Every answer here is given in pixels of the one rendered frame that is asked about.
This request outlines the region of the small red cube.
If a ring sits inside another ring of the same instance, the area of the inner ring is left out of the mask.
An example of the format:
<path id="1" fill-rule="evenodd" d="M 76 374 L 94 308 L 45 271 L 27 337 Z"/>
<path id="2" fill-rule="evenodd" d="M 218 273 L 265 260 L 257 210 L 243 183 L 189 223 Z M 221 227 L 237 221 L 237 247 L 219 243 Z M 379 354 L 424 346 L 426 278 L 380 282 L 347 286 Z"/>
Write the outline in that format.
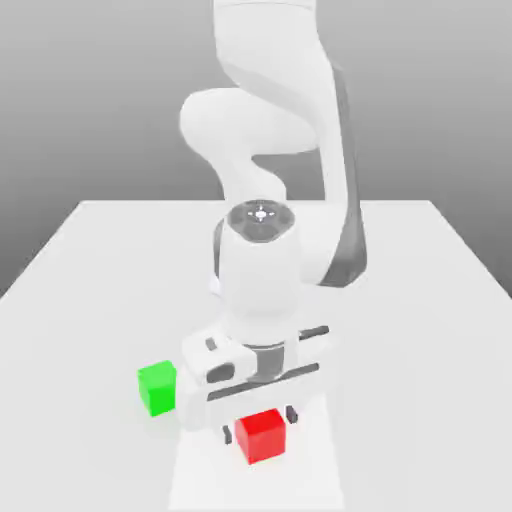
<path id="1" fill-rule="evenodd" d="M 235 437 L 249 465 L 280 456 L 286 450 L 286 425 L 276 408 L 238 419 Z"/>

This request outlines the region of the small green cube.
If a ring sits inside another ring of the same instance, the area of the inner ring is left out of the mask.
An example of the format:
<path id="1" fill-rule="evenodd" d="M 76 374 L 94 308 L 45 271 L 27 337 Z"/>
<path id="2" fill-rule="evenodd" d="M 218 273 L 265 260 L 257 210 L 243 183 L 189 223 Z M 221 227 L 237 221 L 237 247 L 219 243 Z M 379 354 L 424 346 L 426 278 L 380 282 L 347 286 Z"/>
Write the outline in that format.
<path id="1" fill-rule="evenodd" d="M 140 398 L 151 417 L 173 410 L 176 406 L 177 370 L 164 360 L 137 371 Z"/>

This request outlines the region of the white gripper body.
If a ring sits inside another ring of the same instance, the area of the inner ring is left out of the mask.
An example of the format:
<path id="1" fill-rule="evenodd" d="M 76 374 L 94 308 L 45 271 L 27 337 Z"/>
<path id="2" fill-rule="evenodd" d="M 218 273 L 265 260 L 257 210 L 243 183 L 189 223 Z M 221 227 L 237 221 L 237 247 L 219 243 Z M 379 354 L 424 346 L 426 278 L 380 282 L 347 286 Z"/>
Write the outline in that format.
<path id="1" fill-rule="evenodd" d="M 327 384 L 326 365 L 311 363 L 266 383 L 240 382 L 213 389 L 199 385 L 188 369 L 181 371 L 181 426 L 188 431 L 220 428 L 259 412 L 295 408 Z"/>

